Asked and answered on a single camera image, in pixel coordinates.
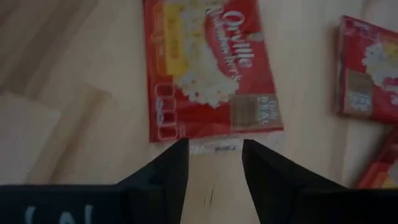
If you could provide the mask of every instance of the wooden floor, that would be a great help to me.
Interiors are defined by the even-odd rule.
[[[386,127],[332,114],[333,37],[341,15],[398,31],[396,2],[259,0],[285,124],[271,148],[356,181]],[[0,184],[112,184],[154,158],[145,64],[141,0],[0,1]],[[191,157],[182,223],[259,223],[239,151]]]

